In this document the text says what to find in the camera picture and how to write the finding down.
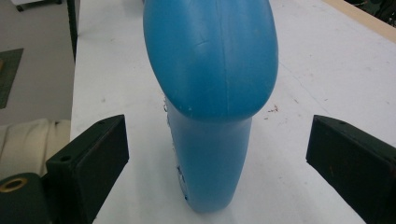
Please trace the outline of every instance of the white table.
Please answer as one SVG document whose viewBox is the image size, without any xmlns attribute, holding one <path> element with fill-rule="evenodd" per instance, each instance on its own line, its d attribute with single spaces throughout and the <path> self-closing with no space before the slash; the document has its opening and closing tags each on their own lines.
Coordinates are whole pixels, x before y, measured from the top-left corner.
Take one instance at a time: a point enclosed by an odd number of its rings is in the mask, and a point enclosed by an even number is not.
<svg viewBox="0 0 396 224">
<path fill-rule="evenodd" d="M 396 146 L 396 44 L 320 0 L 271 5 L 276 87 L 253 119 L 232 203 L 202 215 L 187 206 L 178 185 L 141 0 L 81 0 L 71 135 L 124 114 L 131 156 L 94 223 L 364 223 L 305 153 L 314 114 Z"/>
</svg>

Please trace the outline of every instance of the blue plastic object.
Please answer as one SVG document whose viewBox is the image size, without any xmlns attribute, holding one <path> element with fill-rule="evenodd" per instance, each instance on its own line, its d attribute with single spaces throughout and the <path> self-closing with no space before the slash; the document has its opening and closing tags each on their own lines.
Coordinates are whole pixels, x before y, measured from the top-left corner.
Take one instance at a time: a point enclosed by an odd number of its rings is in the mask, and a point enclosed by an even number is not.
<svg viewBox="0 0 396 224">
<path fill-rule="evenodd" d="M 251 117 L 276 82 L 267 0 L 147 0 L 149 60 L 166 96 L 180 185 L 197 212 L 233 198 Z"/>
</svg>

